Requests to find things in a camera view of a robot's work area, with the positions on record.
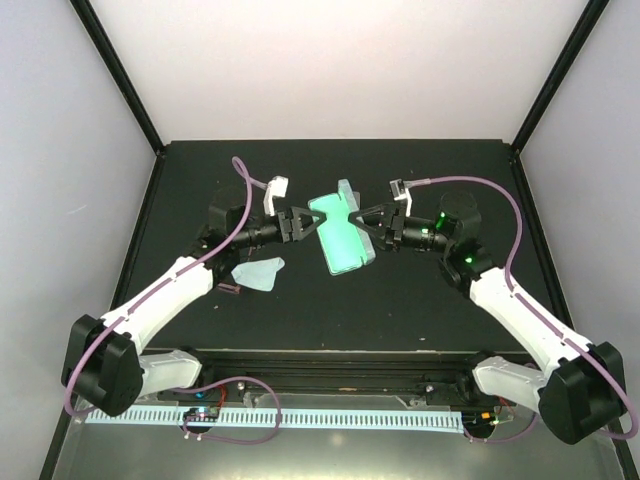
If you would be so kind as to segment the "pink sunglasses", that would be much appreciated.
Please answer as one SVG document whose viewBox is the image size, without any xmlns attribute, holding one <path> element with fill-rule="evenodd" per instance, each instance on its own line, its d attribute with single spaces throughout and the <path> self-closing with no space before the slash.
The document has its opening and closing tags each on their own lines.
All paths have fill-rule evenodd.
<svg viewBox="0 0 640 480">
<path fill-rule="evenodd" d="M 241 287 L 239 285 L 231 285 L 227 283 L 219 283 L 216 286 L 216 289 L 224 293 L 229 293 L 234 295 L 238 295 L 241 292 Z"/>
</svg>

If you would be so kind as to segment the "black frame post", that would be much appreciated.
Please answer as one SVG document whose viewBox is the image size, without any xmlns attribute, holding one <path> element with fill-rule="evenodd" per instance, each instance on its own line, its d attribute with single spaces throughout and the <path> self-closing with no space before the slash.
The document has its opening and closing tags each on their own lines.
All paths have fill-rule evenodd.
<svg viewBox="0 0 640 480">
<path fill-rule="evenodd" d="M 152 151 L 156 155 L 162 155 L 165 151 L 165 145 L 92 3 L 89 0 L 70 0 L 69 3 L 89 35 Z"/>
<path fill-rule="evenodd" d="M 516 154 L 523 152 L 609 3 L 609 0 L 589 0 L 586 3 L 511 142 L 511 149 Z"/>
</svg>

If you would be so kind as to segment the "blue-grey glasses case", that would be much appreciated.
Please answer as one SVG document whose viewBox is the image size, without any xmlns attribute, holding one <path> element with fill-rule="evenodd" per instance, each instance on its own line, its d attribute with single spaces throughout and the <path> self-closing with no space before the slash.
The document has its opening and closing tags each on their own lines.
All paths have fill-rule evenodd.
<svg viewBox="0 0 640 480">
<path fill-rule="evenodd" d="M 371 264 L 376 253 L 366 235 L 348 221 L 351 212 L 359 210 L 359 196 L 347 179 L 341 179 L 335 193 L 308 201 L 308 209 L 326 214 L 317 229 L 329 273 L 348 273 Z"/>
</svg>

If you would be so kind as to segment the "black right frame post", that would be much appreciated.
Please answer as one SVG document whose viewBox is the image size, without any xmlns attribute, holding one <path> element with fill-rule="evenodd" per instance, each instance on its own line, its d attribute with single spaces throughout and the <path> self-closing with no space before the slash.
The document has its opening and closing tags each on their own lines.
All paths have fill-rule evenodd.
<svg viewBox="0 0 640 480">
<path fill-rule="evenodd" d="M 516 154 L 523 152 L 609 3 L 609 0 L 589 0 L 586 3 L 511 142 L 511 149 Z"/>
</svg>

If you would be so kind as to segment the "black front mounting rail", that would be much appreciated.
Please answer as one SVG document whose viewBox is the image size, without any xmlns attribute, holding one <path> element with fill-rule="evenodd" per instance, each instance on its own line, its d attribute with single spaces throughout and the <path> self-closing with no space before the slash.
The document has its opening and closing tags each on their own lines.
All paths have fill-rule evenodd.
<svg viewBox="0 0 640 480">
<path fill-rule="evenodd" d="M 277 394 L 400 396 L 421 398 L 429 405 L 455 408 L 490 406 L 500 398 L 510 404 L 529 405 L 538 389 L 529 383 L 523 391 L 501 386 L 486 394 L 476 383 L 472 369 L 492 357 L 492 352 L 277 352 L 193 351 L 201 372 L 188 387 L 165 387 L 156 395 L 178 402 L 220 399 L 218 390 L 205 387 L 229 378 L 222 386 L 229 401 L 265 388 L 249 382 L 252 377 Z"/>
</svg>

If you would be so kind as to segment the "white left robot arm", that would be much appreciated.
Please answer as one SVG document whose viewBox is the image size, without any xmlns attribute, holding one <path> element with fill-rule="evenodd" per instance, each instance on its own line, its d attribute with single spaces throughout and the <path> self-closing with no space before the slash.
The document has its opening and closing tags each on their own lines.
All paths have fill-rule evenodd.
<svg viewBox="0 0 640 480">
<path fill-rule="evenodd" d="M 146 347 L 182 310 L 230 276 L 242 250 L 301 241 L 325 220 L 325 214 L 300 207 L 253 216 L 248 203 L 210 206 L 196 240 L 157 280 L 101 317 L 85 314 L 74 322 L 61 374 L 67 413 L 77 413 L 74 397 L 112 417 L 141 396 L 167 390 L 207 397 L 215 376 L 195 352 L 147 355 Z"/>
</svg>

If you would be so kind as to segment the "black left frame post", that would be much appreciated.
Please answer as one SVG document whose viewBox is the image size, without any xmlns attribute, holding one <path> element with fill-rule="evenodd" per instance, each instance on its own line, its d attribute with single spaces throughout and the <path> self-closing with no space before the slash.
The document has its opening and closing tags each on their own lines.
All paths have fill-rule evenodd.
<svg viewBox="0 0 640 480">
<path fill-rule="evenodd" d="M 165 145 L 92 3 L 89 0 L 70 0 L 69 3 L 89 35 L 152 151 L 156 155 L 162 155 L 165 151 Z"/>
</svg>

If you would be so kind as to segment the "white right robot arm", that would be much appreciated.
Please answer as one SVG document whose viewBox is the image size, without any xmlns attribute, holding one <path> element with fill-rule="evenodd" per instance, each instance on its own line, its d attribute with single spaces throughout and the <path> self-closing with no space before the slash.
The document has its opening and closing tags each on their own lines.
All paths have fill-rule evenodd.
<svg viewBox="0 0 640 480">
<path fill-rule="evenodd" d="M 529 353 L 533 367 L 490 356 L 454 379 L 457 396 L 476 403 L 495 396 L 537 414 L 562 442 L 573 445 L 623 415 L 639 418 L 625 389 L 620 352 L 594 344 L 536 301 L 479 241 L 481 214 L 475 199 L 447 193 L 433 220 L 412 217 L 406 200 L 356 211 L 351 224 L 380 249 L 408 247 L 439 254 L 443 276 L 474 305 L 491 315 Z"/>
</svg>

